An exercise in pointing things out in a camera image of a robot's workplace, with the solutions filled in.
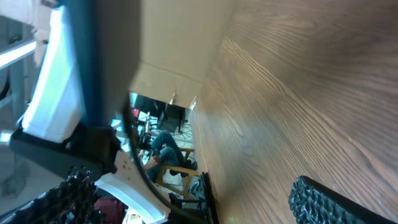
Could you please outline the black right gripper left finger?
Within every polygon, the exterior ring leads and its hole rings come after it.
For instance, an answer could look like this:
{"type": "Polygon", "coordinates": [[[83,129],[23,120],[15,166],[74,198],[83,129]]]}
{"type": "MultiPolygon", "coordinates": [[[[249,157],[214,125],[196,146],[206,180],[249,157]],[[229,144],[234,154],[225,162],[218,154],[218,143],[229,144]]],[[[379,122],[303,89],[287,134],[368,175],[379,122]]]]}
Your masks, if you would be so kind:
{"type": "Polygon", "coordinates": [[[86,169],[1,217],[1,224],[99,223],[97,186],[86,169]]]}

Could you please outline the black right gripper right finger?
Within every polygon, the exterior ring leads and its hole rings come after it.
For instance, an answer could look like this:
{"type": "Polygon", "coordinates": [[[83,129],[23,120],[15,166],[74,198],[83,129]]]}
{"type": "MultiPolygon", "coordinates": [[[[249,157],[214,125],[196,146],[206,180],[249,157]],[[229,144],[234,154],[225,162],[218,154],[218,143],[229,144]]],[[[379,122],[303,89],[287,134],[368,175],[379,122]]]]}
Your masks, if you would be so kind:
{"type": "Polygon", "coordinates": [[[292,184],[288,203],[297,223],[393,223],[306,175],[292,184]]]}

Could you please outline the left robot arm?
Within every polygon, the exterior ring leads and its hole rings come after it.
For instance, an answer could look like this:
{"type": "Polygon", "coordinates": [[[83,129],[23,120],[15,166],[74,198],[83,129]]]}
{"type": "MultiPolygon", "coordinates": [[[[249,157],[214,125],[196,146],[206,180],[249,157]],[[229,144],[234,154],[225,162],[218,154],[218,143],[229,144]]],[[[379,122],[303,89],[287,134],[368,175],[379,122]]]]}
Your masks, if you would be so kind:
{"type": "Polygon", "coordinates": [[[35,91],[11,135],[12,151],[62,178],[8,223],[88,223],[96,189],[134,209],[146,223],[176,213],[146,176],[134,151],[124,152],[110,123],[121,113],[132,133],[128,88],[139,66],[139,1],[58,1],[35,91]]]}

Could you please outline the seated person in jeans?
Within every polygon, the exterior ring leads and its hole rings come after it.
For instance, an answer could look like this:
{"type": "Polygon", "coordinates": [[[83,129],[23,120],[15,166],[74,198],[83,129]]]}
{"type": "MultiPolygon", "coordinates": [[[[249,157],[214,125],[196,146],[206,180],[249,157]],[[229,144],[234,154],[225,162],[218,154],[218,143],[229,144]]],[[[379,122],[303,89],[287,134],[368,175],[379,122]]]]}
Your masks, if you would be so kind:
{"type": "Polygon", "coordinates": [[[168,131],[162,131],[151,143],[151,149],[158,152],[152,154],[143,168],[148,178],[155,182],[164,165],[177,166],[190,170],[197,170],[197,162],[185,159],[175,139],[168,131]]]}

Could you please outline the wooden chair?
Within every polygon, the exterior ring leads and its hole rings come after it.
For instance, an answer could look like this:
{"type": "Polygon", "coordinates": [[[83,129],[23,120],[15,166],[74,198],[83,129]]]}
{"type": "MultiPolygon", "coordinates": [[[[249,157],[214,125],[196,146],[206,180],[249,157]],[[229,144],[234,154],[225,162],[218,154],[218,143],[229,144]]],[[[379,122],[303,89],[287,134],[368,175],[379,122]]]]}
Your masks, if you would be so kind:
{"type": "Polygon", "coordinates": [[[164,165],[155,184],[183,198],[193,199],[194,196],[189,192],[192,182],[198,180],[199,172],[183,167],[164,165]]]}

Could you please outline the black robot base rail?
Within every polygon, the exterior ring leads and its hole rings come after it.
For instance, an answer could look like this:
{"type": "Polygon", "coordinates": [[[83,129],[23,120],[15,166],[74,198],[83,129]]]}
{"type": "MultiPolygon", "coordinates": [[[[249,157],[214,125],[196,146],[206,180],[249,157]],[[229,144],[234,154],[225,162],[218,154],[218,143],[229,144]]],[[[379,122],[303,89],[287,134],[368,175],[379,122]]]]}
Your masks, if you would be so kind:
{"type": "Polygon", "coordinates": [[[193,193],[193,199],[179,199],[169,194],[170,203],[188,216],[181,215],[171,210],[167,223],[171,224],[219,224],[215,198],[210,184],[210,177],[207,172],[202,172],[199,180],[189,188],[193,193]]]}

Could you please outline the cardboard box wall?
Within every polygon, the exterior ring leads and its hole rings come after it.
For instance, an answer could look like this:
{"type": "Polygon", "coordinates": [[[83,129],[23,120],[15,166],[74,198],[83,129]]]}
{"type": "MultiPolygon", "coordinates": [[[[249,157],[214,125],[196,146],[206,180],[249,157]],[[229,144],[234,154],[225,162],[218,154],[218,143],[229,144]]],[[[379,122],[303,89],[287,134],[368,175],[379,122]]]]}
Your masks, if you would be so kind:
{"type": "Polygon", "coordinates": [[[130,91],[191,107],[235,4],[231,0],[143,1],[141,61],[130,91]]]}

